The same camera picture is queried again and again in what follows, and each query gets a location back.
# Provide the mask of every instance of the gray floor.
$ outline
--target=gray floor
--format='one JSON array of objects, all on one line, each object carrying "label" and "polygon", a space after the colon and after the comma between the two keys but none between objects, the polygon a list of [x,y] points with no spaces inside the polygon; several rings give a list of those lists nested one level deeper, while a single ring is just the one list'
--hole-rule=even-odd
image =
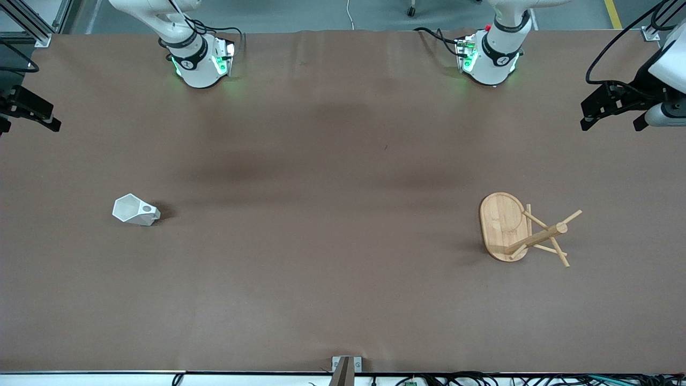
[{"label": "gray floor", "polygon": [[[418,0],[414,18],[405,14],[409,1],[351,0],[350,12],[359,30],[411,30],[424,26],[454,30],[483,27],[493,9],[474,0]],[[302,30],[349,30],[346,0],[204,0],[190,14],[207,25],[235,26],[246,33]],[[612,28],[602,0],[575,0],[536,11],[542,30]],[[74,34],[152,33],[144,24],[114,9],[107,0],[84,0],[71,28]]]}]

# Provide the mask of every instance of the white faceted cup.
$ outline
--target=white faceted cup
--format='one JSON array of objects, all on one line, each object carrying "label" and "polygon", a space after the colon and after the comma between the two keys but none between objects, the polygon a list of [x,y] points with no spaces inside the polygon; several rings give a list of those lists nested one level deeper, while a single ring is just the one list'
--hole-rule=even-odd
[{"label": "white faceted cup", "polygon": [[149,227],[155,220],[160,218],[160,211],[129,193],[115,201],[112,215],[125,223]]}]

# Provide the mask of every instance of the white cable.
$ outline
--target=white cable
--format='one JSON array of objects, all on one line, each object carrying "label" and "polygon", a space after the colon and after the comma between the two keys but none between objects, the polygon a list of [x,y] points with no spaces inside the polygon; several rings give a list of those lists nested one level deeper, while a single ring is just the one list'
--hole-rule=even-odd
[{"label": "white cable", "polygon": [[345,6],[346,12],[348,12],[348,19],[350,19],[350,25],[353,27],[353,31],[355,31],[355,22],[353,21],[353,17],[350,15],[350,0],[348,0],[348,3]]}]

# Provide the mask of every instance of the yellow floor stripe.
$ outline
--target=yellow floor stripe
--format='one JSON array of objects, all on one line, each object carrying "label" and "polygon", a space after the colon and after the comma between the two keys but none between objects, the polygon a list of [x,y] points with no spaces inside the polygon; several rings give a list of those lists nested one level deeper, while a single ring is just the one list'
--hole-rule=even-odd
[{"label": "yellow floor stripe", "polygon": [[619,15],[617,14],[617,8],[615,8],[615,2],[613,0],[605,0],[605,8],[607,8],[607,13],[610,15],[612,28],[621,30],[622,22],[619,21]]}]

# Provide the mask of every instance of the metal bracket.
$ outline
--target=metal bracket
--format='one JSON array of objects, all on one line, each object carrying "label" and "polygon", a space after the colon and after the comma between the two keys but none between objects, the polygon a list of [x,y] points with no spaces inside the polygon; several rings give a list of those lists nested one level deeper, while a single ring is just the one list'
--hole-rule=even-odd
[{"label": "metal bracket", "polygon": [[641,35],[643,35],[643,41],[660,41],[660,35],[653,27],[641,27]]},{"label": "metal bracket", "polygon": [[355,372],[362,372],[362,357],[361,356],[350,356],[350,355],[339,355],[339,356],[332,356],[331,357],[331,371],[334,372],[336,371],[336,368],[338,367],[338,363],[340,363],[341,359],[343,358],[350,358],[352,360],[351,365],[353,365],[353,369]]}]

